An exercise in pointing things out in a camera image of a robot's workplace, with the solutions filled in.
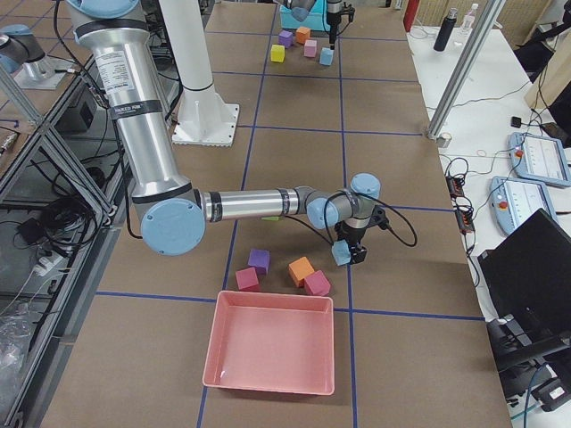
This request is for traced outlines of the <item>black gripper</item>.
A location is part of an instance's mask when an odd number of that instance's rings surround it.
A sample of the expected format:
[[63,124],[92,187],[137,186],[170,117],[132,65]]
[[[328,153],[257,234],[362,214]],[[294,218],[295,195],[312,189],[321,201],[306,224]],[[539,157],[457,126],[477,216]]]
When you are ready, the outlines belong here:
[[345,240],[349,244],[352,254],[350,264],[359,264],[363,262],[367,256],[368,250],[361,243],[365,231],[365,228],[354,228],[345,222],[340,222],[335,225],[336,241]]
[[336,31],[343,16],[349,17],[349,22],[354,19],[355,9],[351,4],[342,0],[326,0],[326,20],[329,26],[328,40],[329,48],[335,49]]

